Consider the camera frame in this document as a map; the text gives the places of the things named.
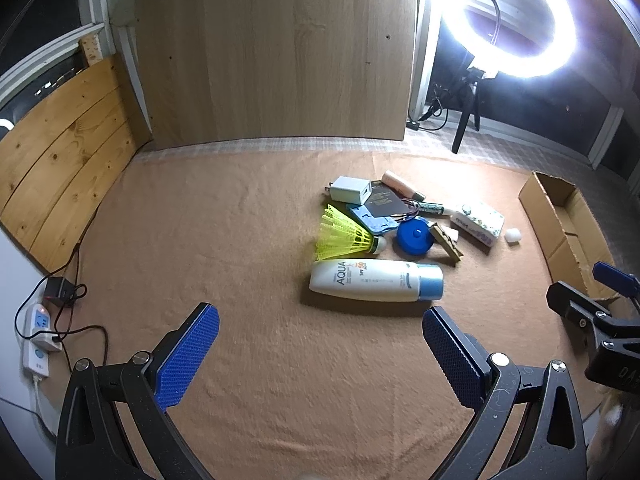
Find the white gloved right hand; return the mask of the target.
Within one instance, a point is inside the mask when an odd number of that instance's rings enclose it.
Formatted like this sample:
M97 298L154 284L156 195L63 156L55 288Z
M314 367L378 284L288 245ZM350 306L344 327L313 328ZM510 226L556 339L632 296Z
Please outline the white gloved right hand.
M623 425L623 414L636 403L629 393L610 387L599 387L598 390L603 399L598 408L596 432L587 448L589 467L603 462L612 453L618 430Z

